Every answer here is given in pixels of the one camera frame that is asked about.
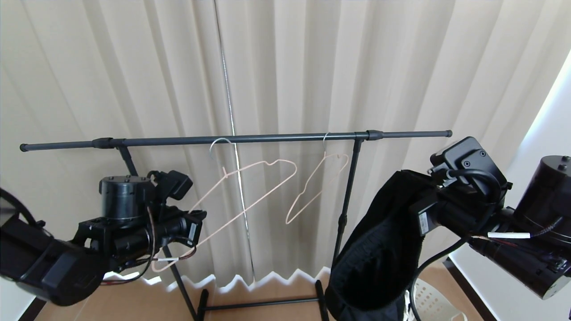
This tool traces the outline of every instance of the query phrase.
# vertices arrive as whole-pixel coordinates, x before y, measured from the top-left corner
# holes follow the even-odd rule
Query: hanger hook
[[[215,144],[217,141],[227,141],[229,144],[233,144],[230,140],[228,140],[228,138],[225,138],[225,137],[216,138],[216,139],[212,142],[212,144],[210,144],[210,149],[208,149],[208,153],[209,153],[209,155],[210,155],[210,158],[211,158],[213,161],[215,161],[215,159],[214,159],[214,157],[212,157],[212,147],[214,146],[214,144]]]
[[[331,132],[328,131],[327,133],[325,133],[325,136],[323,136],[323,150],[324,150],[325,152],[327,152],[327,149],[325,148],[325,138],[326,138],[327,135],[329,135],[330,133],[331,133]]]

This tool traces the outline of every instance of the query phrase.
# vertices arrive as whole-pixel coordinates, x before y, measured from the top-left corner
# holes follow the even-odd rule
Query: beige curtain
[[[116,151],[21,153],[20,143],[452,129],[453,139],[363,143],[345,241],[394,171],[425,171],[429,156],[456,139],[476,137],[505,170],[571,49],[566,0],[2,1],[0,9],[1,184],[60,238],[99,215],[98,180],[126,169]],[[352,142],[326,148],[350,154]],[[191,175],[183,208],[218,181],[220,165],[235,168],[236,155],[241,166],[284,158],[299,171],[247,220],[179,262],[182,273],[226,284],[235,274],[251,282],[329,266],[348,169],[324,182],[341,160],[326,161],[297,208],[323,194],[286,226],[321,142],[214,149],[216,162],[208,146],[132,153],[140,174]],[[257,167],[229,180],[204,203],[203,236],[290,171]],[[453,240],[433,232],[423,258]]]

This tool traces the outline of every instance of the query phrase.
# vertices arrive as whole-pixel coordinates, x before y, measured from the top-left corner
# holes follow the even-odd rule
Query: clothing rack
[[[80,142],[61,142],[61,143],[44,143],[44,144],[21,144],[21,151],[34,150],[58,150],[58,149],[78,149],[78,148],[96,148],[96,149],[117,149],[119,150],[129,174],[138,176],[137,170],[131,159],[128,147],[135,146],[166,146],[166,145],[203,145],[212,144],[220,138],[231,139],[232,143],[267,143],[267,142],[307,142],[307,141],[354,141],[353,155],[351,158],[351,166],[349,167],[349,178],[347,180],[347,188],[345,189],[345,197],[343,200],[343,209],[339,216],[337,226],[337,239],[335,240],[335,249],[333,251],[333,261],[339,254],[341,239],[345,226],[347,225],[347,209],[349,208],[349,199],[355,179],[355,171],[357,169],[357,160],[361,151],[361,144],[364,141],[377,141],[383,138],[417,138],[417,137],[451,137],[452,131],[396,131],[383,132],[378,130],[358,131],[354,133],[314,133],[314,134],[272,134],[272,135],[240,135],[240,136],[202,136],[202,137],[172,137],[172,138],[99,138],[93,141]],[[224,140],[218,140],[216,143],[228,143]],[[168,246],[163,247],[164,254],[172,256]],[[180,278],[180,273],[175,264],[170,267],[175,277],[176,283],[180,289],[184,301],[190,311],[194,321],[204,321],[207,311],[227,310],[236,308],[270,306],[275,304],[314,302],[319,304],[319,312],[322,321],[329,321],[327,307],[325,306],[325,296],[323,294],[323,286],[321,281],[315,282],[316,296],[303,299],[275,300],[265,302],[252,302],[241,304],[228,304],[223,306],[208,306],[208,290],[203,289],[200,295],[198,309],[195,311],[192,301],[188,296],[188,292]]]

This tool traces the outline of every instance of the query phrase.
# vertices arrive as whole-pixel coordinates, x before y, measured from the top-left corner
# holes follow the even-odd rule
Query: black garment
[[[408,207],[425,175],[398,171],[375,196],[331,268],[325,302],[338,321],[401,321],[423,236]]]

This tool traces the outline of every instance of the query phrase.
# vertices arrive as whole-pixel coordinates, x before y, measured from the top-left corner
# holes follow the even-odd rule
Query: white perforated basket
[[[418,279],[415,286],[415,304],[416,310],[419,312],[422,321],[458,321],[464,318],[468,321],[466,315],[452,305],[446,297],[430,284]],[[405,315],[404,320],[413,321],[415,316],[412,312]]]

